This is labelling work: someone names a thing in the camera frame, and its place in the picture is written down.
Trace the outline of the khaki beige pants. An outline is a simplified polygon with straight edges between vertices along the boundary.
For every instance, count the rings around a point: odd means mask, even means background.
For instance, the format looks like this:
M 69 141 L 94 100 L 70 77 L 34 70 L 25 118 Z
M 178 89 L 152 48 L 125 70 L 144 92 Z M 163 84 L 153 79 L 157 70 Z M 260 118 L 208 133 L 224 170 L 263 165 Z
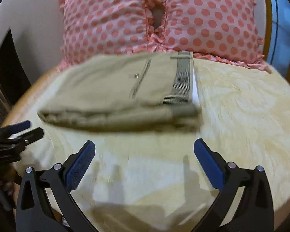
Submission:
M 38 116 L 93 132 L 195 131 L 200 107 L 194 84 L 189 52 L 97 55 L 67 70 Z

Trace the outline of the polka dot pillow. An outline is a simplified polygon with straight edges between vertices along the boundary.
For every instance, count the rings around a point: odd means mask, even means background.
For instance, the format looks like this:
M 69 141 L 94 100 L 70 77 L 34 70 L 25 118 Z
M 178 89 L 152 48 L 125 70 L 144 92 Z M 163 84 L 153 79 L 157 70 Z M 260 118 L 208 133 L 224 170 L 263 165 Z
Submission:
M 150 0 L 164 8 L 151 34 L 155 51 L 188 51 L 194 57 L 270 72 L 259 47 L 255 0 Z
M 156 52 L 155 0 L 59 0 L 63 13 L 63 71 L 94 55 Z

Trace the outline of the polka dot pillow rear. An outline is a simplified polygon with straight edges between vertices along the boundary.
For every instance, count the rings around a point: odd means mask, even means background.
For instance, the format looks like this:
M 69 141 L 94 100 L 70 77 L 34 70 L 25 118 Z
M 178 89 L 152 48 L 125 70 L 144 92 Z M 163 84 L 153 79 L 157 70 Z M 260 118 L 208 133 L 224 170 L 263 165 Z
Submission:
M 259 47 L 255 0 L 150 0 L 164 8 L 151 34 L 155 51 L 188 51 L 194 57 L 270 72 Z

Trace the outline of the yellow patterned bedsheet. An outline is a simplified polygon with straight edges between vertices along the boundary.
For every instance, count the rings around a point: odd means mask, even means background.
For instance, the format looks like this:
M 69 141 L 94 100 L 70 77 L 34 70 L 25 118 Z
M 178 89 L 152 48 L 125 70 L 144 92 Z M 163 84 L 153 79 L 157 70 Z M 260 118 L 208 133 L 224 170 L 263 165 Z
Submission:
M 95 134 L 45 124 L 37 112 L 67 73 L 42 76 L 4 121 L 28 119 L 45 131 L 17 171 L 49 169 L 91 140 L 96 155 L 72 195 L 99 231 L 191 231 L 218 194 L 193 152 L 202 138 L 226 161 L 264 167 L 278 228 L 290 214 L 290 85 L 277 71 L 194 63 L 201 106 L 196 133 Z

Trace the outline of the polka dot pillow front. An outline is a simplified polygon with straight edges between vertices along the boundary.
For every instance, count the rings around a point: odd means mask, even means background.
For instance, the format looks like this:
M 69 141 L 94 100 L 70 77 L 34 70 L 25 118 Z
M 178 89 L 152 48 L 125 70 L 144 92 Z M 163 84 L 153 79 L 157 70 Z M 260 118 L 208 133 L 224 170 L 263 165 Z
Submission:
M 155 0 L 59 0 L 63 13 L 63 71 L 94 55 L 156 52 Z

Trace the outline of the blue glass window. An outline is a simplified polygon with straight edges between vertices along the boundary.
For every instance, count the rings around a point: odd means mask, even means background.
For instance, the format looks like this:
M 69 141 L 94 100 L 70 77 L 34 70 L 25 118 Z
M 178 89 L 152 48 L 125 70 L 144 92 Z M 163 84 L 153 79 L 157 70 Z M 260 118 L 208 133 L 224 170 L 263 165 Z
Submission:
M 290 2 L 271 0 L 272 29 L 267 62 L 283 77 L 290 66 Z

